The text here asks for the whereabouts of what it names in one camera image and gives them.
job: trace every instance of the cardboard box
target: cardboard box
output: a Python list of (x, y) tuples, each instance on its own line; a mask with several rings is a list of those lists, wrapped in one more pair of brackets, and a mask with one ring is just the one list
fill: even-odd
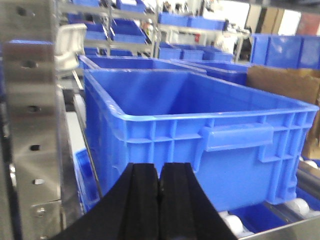
[[(280, 69), (253, 66), (248, 69), (246, 85), (255, 89), (320, 105), (320, 70)], [(308, 132), (302, 156), (320, 160), (320, 114)]]

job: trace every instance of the crate handle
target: crate handle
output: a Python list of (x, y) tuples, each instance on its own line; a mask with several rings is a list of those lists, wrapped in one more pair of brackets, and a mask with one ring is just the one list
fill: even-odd
[(207, 152), (243, 149), (273, 143), (274, 128), (268, 123), (204, 127), (201, 131)]

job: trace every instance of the white plastic part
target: white plastic part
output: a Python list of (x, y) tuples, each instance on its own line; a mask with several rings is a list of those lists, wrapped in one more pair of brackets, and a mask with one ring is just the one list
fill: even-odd
[(240, 238), (244, 238), (244, 237), (247, 237), (247, 236), (251, 236), (253, 235), (254, 233), (252, 231), (244, 231), (244, 232), (241, 232), (239, 234), (237, 234), (237, 238), (240, 239)]
[(319, 215), (320, 215), (320, 211), (310, 211), (305, 215), (305, 217), (307, 219), (310, 219), (310, 218), (313, 218), (313, 217), (316, 217), (316, 216), (319, 216)]
[(233, 234), (238, 235), (244, 231), (244, 226), (239, 217), (236, 215), (227, 215), (222, 218), (225, 224), (233, 232)]
[(225, 216), (228, 216), (229, 213), (228, 213), (228, 211), (221, 211), (221, 212), (219, 212), (219, 215), (220, 215), (221, 218), (223, 218)]
[(79, 66), (78, 54), (85, 53), (87, 26), (84, 23), (59, 27), (55, 41), (55, 68), (58, 72), (74, 70)]
[(312, 160), (306, 160), (306, 161), (304, 161), (304, 162), (305, 162), (306, 164), (310, 165), (311, 167), (315, 168), (315, 169), (318, 168), (318, 165), (317, 165), (314, 161), (312, 161)]
[(302, 216), (305, 216), (309, 213), (310, 208), (308, 203), (302, 198), (296, 198), (294, 200), (288, 201), (285, 203), (291, 210), (295, 211)]

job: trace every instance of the plastic bin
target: plastic bin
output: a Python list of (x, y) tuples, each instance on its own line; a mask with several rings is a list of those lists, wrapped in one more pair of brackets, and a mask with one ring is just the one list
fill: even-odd
[(124, 49), (111, 49), (110, 51), (111, 56), (123, 56), (123, 57), (132, 57), (133, 54), (129, 50)]
[(135, 0), (135, 1), (136, 1), (136, 5), (131, 5), (131, 4), (125, 4), (122, 0), (116, 0), (116, 7), (118, 9), (125, 10), (125, 11), (143, 13), (146, 9), (146, 5), (142, 0)]
[(188, 18), (188, 27), (197, 29), (223, 30), (225, 21), (210, 20), (202, 16), (191, 16)]
[(107, 36), (104, 32), (99, 31), (86, 31), (85, 39), (89, 40), (106, 40)]
[(287, 224), (264, 204), (242, 207), (231, 211), (231, 213), (238, 216), (243, 225), (255, 234)]
[(182, 49), (180, 59), (184, 60), (202, 60), (204, 51), (197, 50), (195, 46), (186, 44), (173, 44), (173, 47)]
[(196, 46), (196, 49), (203, 51), (203, 60), (231, 62), (234, 57), (231, 53), (211, 46)]
[(170, 60), (180, 59), (182, 50), (180, 48), (173, 48), (170, 44), (160, 42), (159, 59)]
[(87, 70), (84, 82), (104, 193), (129, 162), (154, 163), (158, 173), (189, 162), (218, 211), (296, 197), (317, 106), (184, 71)]
[(73, 4), (90, 7), (99, 7), (99, 0), (72, 0)]
[(85, 39), (89, 40), (106, 40), (107, 36), (105, 34), (102, 24), (85, 23), (87, 29), (85, 34)]
[(254, 34), (251, 63), (278, 68), (320, 68), (320, 37)]
[(189, 18), (187, 16), (181, 16), (178, 14), (162, 12), (162, 13), (159, 13), (158, 22), (161, 24), (186, 27), (188, 25), (188, 19)]
[(86, 149), (75, 153), (74, 170), (79, 197), (84, 211), (88, 212), (100, 198)]
[(220, 61), (178, 61), (181, 64), (190, 65), (206, 70), (207, 75), (223, 79), (231, 83), (245, 86), (247, 81), (248, 65)]
[(144, 44), (146, 36), (137, 25), (135, 27), (114, 25), (111, 28), (111, 39), (118, 42)]
[(141, 57), (106, 57), (106, 56), (80, 56), (86, 69), (158, 69), (158, 70), (183, 70), (207, 74), (204, 69), (187, 66), (178, 62), (169, 62), (156, 58)]

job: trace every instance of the mounting hole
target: mounting hole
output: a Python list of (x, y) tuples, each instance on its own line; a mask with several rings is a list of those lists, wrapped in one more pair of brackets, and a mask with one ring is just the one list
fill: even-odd
[(43, 179), (35, 179), (32, 181), (32, 184), (34, 184), (34, 185), (41, 185), (44, 183), (45, 183), (45, 180), (43, 180)]
[(40, 150), (40, 145), (31, 145), (31, 146), (29, 147), (29, 149), (30, 149), (31, 151), (39, 151), (39, 150)]
[(24, 7), (17, 6), (16, 13), (22, 17), (34, 17), (35, 13), (31, 10), (25, 9)]
[(38, 67), (38, 64), (32, 60), (26, 60), (21, 62), (21, 67), (26, 69), (35, 69)]
[(41, 111), (41, 108), (39, 106), (36, 106), (36, 105), (30, 105), (30, 106), (28, 106), (28, 111), (30, 113), (37, 113), (37, 112)]

